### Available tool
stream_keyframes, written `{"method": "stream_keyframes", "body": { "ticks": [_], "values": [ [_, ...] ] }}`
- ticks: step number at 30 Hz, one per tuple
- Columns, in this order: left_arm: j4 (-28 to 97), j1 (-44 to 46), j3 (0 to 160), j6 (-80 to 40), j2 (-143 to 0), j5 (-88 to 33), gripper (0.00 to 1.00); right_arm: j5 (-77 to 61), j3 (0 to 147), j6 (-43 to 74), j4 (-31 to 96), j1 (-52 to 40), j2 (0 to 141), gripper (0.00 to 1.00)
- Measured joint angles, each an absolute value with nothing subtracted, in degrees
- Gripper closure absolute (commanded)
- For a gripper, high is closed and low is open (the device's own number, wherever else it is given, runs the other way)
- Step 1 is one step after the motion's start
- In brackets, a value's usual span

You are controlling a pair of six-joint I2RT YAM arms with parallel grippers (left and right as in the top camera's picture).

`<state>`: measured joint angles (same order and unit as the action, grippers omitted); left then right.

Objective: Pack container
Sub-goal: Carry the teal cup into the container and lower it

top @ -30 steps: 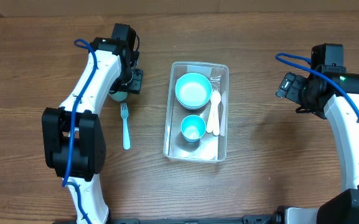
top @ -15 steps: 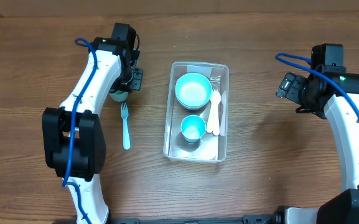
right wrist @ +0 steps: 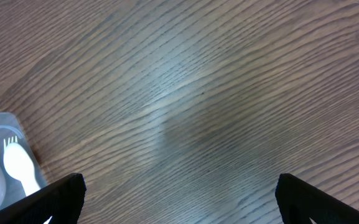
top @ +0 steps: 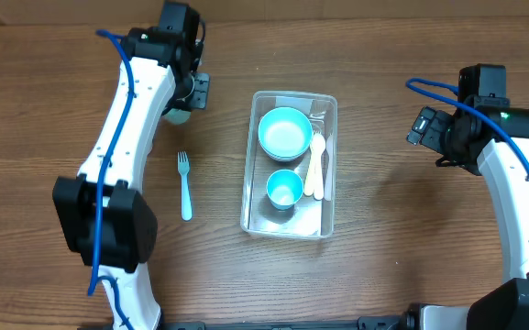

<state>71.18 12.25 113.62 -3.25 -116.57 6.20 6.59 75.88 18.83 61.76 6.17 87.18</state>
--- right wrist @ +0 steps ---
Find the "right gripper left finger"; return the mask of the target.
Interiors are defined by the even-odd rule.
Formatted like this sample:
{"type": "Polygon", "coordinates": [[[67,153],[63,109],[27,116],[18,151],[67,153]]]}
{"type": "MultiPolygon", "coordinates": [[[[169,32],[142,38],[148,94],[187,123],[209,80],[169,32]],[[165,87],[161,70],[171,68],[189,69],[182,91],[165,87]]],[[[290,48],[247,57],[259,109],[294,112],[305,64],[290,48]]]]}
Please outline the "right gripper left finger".
{"type": "Polygon", "coordinates": [[[81,174],[72,173],[0,210],[0,224],[76,224],[85,201],[81,174]]]}

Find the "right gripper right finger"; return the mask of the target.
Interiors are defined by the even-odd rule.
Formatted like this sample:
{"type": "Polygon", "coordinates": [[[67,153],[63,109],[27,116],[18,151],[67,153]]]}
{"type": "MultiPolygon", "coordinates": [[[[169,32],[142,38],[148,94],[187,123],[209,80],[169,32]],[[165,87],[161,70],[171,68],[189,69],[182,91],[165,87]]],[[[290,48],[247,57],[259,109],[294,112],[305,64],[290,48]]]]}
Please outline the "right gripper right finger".
{"type": "Polygon", "coordinates": [[[359,224],[359,211],[292,174],[281,174],[275,197],[284,224],[359,224]]]}

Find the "white spoon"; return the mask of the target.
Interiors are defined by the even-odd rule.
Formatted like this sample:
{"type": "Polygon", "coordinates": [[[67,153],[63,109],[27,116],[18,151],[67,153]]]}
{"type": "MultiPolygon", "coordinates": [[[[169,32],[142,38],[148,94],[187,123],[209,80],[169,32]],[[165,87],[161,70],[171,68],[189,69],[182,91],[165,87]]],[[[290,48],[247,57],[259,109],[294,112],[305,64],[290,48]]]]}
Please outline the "white spoon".
{"type": "Polygon", "coordinates": [[[41,189],[35,177],[32,159],[17,142],[4,141],[3,164],[6,172],[22,184],[26,196],[41,189]]]}

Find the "yellow fork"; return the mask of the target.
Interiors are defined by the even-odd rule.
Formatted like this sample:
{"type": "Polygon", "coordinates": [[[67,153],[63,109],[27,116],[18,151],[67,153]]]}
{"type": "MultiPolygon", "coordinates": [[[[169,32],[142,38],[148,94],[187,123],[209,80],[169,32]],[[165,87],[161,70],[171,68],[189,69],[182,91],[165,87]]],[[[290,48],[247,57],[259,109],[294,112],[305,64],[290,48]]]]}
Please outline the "yellow fork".
{"type": "Polygon", "coordinates": [[[18,137],[8,137],[7,139],[3,139],[4,147],[7,147],[10,143],[18,143],[18,137]]]}

